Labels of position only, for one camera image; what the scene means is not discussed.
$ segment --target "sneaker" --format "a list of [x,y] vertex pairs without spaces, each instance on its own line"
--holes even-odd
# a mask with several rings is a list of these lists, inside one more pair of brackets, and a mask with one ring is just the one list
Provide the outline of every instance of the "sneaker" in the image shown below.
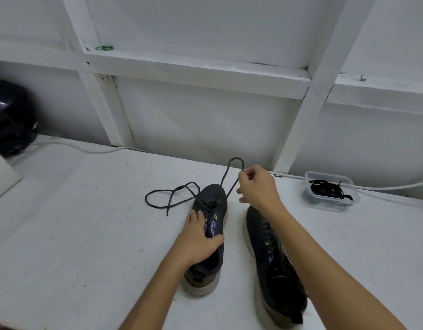
[[[201,210],[204,213],[206,237],[224,233],[224,225],[228,216],[227,197],[220,185],[211,184],[204,188],[198,194],[192,209],[196,212]],[[187,293],[203,296],[213,292],[219,282],[223,257],[224,244],[220,245],[209,258],[191,266],[181,281],[182,287]]]
[[289,329],[303,324],[308,298],[289,259],[268,221],[249,207],[244,224],[244,239],[256,259],[256,311],[266,327]]

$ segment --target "plastic container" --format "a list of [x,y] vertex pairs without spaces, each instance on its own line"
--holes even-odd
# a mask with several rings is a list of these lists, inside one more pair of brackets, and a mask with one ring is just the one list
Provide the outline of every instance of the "plastic container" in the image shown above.
[[[319,196],[318,194],[315,194],[314,192],[312,192],[311,184],[309,182],[317,179],[323,179],[333,184],[338,184],[341,182],[340,187],[343,193],[350,195],[353,200],[347,198],[339,199],[333,197]],[[342,212],[346,210],[349,206],[352,206],[353,204],[360,201],[360,197],[358,196],[354,183],[351,181],[350,178],[346,176],[324,174],[322,172],[314,171],[308,171],[305,173],[305,178],[303,180],[303,198],[305,198],[306,201],[314,207],[338,212]]]

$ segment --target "hand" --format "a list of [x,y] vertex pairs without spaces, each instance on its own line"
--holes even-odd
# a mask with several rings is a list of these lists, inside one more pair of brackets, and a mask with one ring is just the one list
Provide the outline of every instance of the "hand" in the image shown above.
[[186,217],[184,227],[173,243],[169,253],[179,265],[187,270],[190,266],[209,258],[224,243],[224,235],[206,238],[204,233],[205,218],[191,210]]
[[240,202],[249,203],[260,212],[283,206],[274,178],[261,166],[254,165],[239,172],[239,184],[241,187],[236,192],[243,195]]

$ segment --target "shoe sole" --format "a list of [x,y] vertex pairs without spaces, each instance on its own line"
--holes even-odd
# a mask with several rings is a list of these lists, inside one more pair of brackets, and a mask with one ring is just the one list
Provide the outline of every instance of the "shoe sole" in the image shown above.
[[[248,234],[247,221],[242,220],[244,230],[244,241],[248,250],[255,259],[254,249],[251,245],[250,235]],[[289,317],[286,317],[279,312],[271,309],[265,302],[262,292],[260,290],[259,277],[256,271],[256,280],[254,285],[254,305],[257,317],[259,318],[265,329],[280,330],[280,329],[301,329],[301,324],[294,324]]]
[[[224,222],[223,222],[224,227],[227,222],[227,217],[228,217],[228,205],[227,205],[227,211],[225,212],[225,216],[224,216]],[[205,295],[209,295],[215,290],[215,288],[217,287],[219,283],[220,275],[221,275],[221,270],[219,270],[219,272],[216,274],[216,277],[214,278],[214,280],[210,284],[204,287],[195,287],[191,285],[187,281],[186,276],[183,275],[181,279],[181,286],[188,294],[191,294],[196,297],[203,297]]]

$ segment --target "person's left arm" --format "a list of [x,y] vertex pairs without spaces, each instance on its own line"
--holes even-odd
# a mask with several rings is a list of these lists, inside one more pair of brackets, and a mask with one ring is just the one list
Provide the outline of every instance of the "person's left arm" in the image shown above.
[[127,315],[119,330],[163,328],[182,276],[193,264],[207,259],[224,242],[223,235],[206,238],[201,211],[190,211],[181,233]]

